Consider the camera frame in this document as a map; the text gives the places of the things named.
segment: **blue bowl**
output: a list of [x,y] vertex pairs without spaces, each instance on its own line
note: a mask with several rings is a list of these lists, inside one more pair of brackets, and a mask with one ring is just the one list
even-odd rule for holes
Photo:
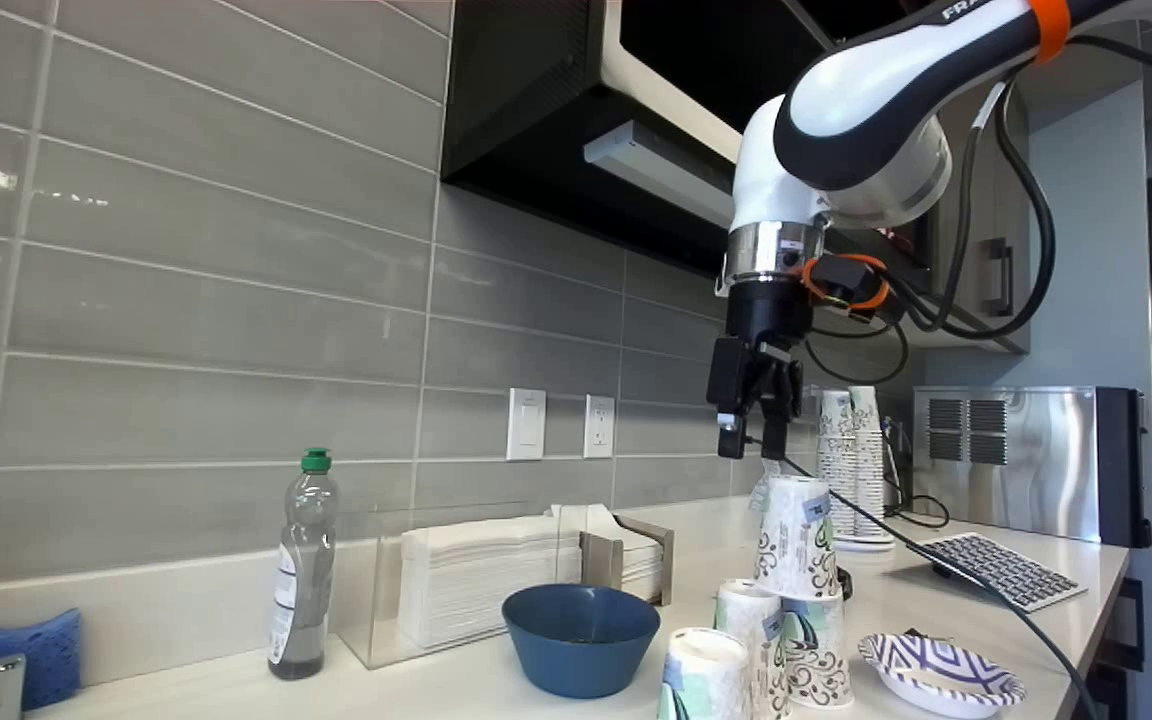
[[522,587],[500,612],[523,677],[573,699],[619,692],[659,628],[654,606],[595,586]]

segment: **dish soap bottle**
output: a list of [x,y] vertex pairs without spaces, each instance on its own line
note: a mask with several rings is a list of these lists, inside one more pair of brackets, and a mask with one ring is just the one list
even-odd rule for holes
[[300,679],[326,670],[326,628],[331,598],[338,560],[338,480],[331,454],[310,450],[300,460],[300,480],[287,489],[284,544],[273,586],[273,654],[269,671],[279,679]]

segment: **patterned bowl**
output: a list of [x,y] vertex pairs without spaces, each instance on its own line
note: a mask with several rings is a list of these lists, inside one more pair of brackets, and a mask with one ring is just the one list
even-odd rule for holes
[[942,717],[995,717],[1025,699],[1017,677],[950,640],[865,638],[859,655],[889,692]]

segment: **white countertop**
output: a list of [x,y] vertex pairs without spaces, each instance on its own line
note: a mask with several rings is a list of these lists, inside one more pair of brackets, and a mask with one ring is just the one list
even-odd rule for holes
[[[1029,534],[972,530],[995,535],[1001,544],[1075,575],[1087,594],[1034,621],[1082,665],[1087,670],[1099,628],[1109,621],[1109,600],[1128,568],[1124,547],[1074,544]],[[1006,665],[1025,684],[1025,704],[1009,717],[1062,717],[1068,710],[1068,677],[1062,659],[1001,606],[981,594],[932,575],[925,560],[904,547],[878,556],[849,556],[840,565],[856,575],[856,598],[844,609],[849,643],[856,648],[870,631],[921,628],[928,638],[950,638]],[[190,665],[174,671],[134,677],[116,684],[85,689],[78,699],[34,711],[35,720],[174,720],[174,717],[243,717],[243,720],[654,720],[659,696],[665,640],[674,628],[708,623],[712,594],[730,575],[753,568],[753,547],[721,547],[699,556],[696,547],[675,560],[675,606],[659,612],[659,631],[619,696],[607,699],[559,699],[535,692],[514,655],[507,638],[493,638],[467,648],[452,648],[424,659],[405,659],[393,670],[363,670],[344,643],[331,640],[328,670],[313,679],[273,679],[266,654],[224,655],[210,665]],[[886,684],[853,665],[856,704],[830,717],[891,720],[925,717],[921,710],[886,692]]]

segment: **cord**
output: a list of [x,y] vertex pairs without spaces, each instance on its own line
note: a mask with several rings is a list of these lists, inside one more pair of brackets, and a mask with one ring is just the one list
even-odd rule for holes
[[950,530],[952,513],[950,513],[950,505],[942,505],[935,497],[907,492],[904,499],[907,499],[907,509],[912,509],[912,505],[932,505],[932,509],[935,509],[935,522],[921,522],[921,516],[912,516],[912,513],[900,513],[904,526],[916,526],[916,530]]
[[[942,331],[961,337],[961,341],[1001,341],[1001,337],[1011,337],[1017,330],[1025,330],[1025,325],[1041,312],[1041,305],[1050,301],[1053,278],[1058,278],[1058,216],[1053,216],[1053,204],[1050,204],[1041,182],[1034,178],[1034,169],[1025,164],[1025,155],[1020,155],[1020,148],[1017,148],[1017,141],[1011,141],[1011,111],[1009,111],[1009,110],[1011,110],[1011,83],[1017,83],[1017,78],[1020,78],[1025,70],[1029,70],[1029,64],[1011,70],[1011,74],[1001,81],[1006,91],[1001,91],[1001,105],[993,110],[993,117],[995,117],[993,130],[995,130],[995,145],[1001,145],[1011,178],[1020,182],[1020,189],[1025,189],[1025,196],[1029,196],[1029,204],[1034,204],[1034,216],[1036,216],[1036,228],[1041,228],[1041,265],[1036,265],[1034,292],[1029,292],[1029,301],[1020,305],[1020,312],[1017,312],[1011,321],[1006,321],[1006,325],[995,325],[995,330],[968,330],[968,325],[952,325],[952,321],[942,325]],[[912,318],[921,330],[928,330],[935,318],[932,318],[932,309],[925,305],[925,292],[907,290],[907,284],[904,284],[900,278],[891,278],[891,272],[889,272],[889,280],[891,280],[898,295],[907,305],[907,318]]]
[[972,189],[977,189],[977,148],[981,148],[983,124],[972,124],[968,145],[961,152],[961,221],[952,234],[952,259],[950,280],[942,292],[942,309],[925,331],[935,331],[950,325],[950,312],[956,309],[966,265],[968,265],[968,235],[972,235]]
[[898,381],[898,378],[904,371],[904,364],[907,364],[907,337],[904,337],[904,330],[900,330],[900,325],[889,325],[889,331],[898,331],[898,364],[891,364],[886,378],[849,378],[849,371],[824,364],[824,362],[815,355],[815,348],[814,348],[814,337],[804,337],[804,352],[814,355],[814,364],[815,364],[824,378],[833,378],[833,381],[840,381],[840,384],[889,384],[889,381]]
[[[1109,42],[1109,35],[1074,35],[1068,46],[1115,51],[1115,57],[1128,57],[1128,61],[1152,70],[1152,51],[1133,49],[1133,46],[1119,46],[1119,42]],[[1029,64],[1020,64],[1020,70],[1011,70],[1011,74],[1006,78],[1009,89],[1006,89],[1006,105],[995,105],[995,141],[1001,141],[1001,152],[1006,152],[1011,178],[1020,182],[1020,189],[1025,189],[1025,196],[1029,196],[1029,204],[1034,204],[1034,214],[1036,214],[1036,228],[1041,228],[1041,267],[1036,267],[1036,280],[1034,280],[1034,292],[1029,292],[1025,309],[1020,309],[1009,325],[995,325],[995,330],[966,330],[966,325],[952,325],[952,321],[942,325],[950,337],[961,337],[961,341],[1001,341],[1001,337],[1025,330],[1025,325],[1036,318],[1036,309],[1046,305],[1046,295],[1050,295],[1050,290],[1053,290],[1053,272],[1058,272],[1058,221],[1053,221],[1053,210],[1050,210],[1050,200],[1046,200],[1034,169],[1025,164],[1025,155],[1020,155],[1020,148],[1017,148],[1017,141],[1011,141],[1011,130],[1009,130],[1009,124],[1011,124],[1011,122],[1009,122],[1009,117],[1011,117],[1011,111],[1009,111],[1009,105],[1011,105],[1011,83],[1017,83],[1017,78],[1020,78],[1025,70],[1029,70]],[[932,318],[921,292],[912,292],[912,290],[900,284],[900,280],[891,280],[891,290],[898,290],[898,295],[907,305],[912,325],[921,325],[921,330],[935,330],[942,312],[950,309],[945,301],[952,301],[952,292],[945,292],[945,295],[942,295],[942,312]]]
[[872,312],[881,312],[889,301],[891,301],[891,284],[886,280],[886,259],[881,255],[865,255],[865,253],[849,253],[849,255],[840,255],[840,259],[849,259],[849,265],[865,265],[865,267],[872,267],[878,278],[881,278],[881,290],[872,292],[872,295],[865,295],[865,301],[836,301],[836,295],[830,295],[821,284],[815,284],[815,265],[821,265],[821,255],[809,255],[804,265],[800,265],[800,284],[804,284],[804,292],[809,295],[815,295],[821,305],[836,305],[836,309],[849,309],[849,312],[859,312],[859,318],[872,318]]
[[966,568],[966,565],[956,565],[956,560],[950,560],[950,556],[925,554],[912,535],[898,534],[891,526],[886,526],[886,522],[872,516],[870,509],[853,505],[849,497],[840,497],[840,492],[830,492],[830,497],[840,499],[840,505],[849,505],[849,509],[853,509],[856,516],[865,516],[870,526],[886,530],[889,535],[898,535],[907,554],[916,554],[916,556],[925,556],[925,560],[935,560],[935,565],[950,565],[952,573],[966,573],[966,575],[977,581],[988,598],[995,598],[995,600],[1062,659],[1062,670],[1068,671],[1074,689],[1082,692],[1083,711],[1095,717],[1095,699],[1091,699],[1091,692],[1087,692],[1087,679],[1083,679],[1083,677],[1074,670],[1074,659],[1053,643],[1053,638],[1050,638],[1046,628],[1036,628],[1036,623],[1029,621],[1029,612],[1017,609],[988,575],[981,575],[981,573],[972,573],[972,568]]

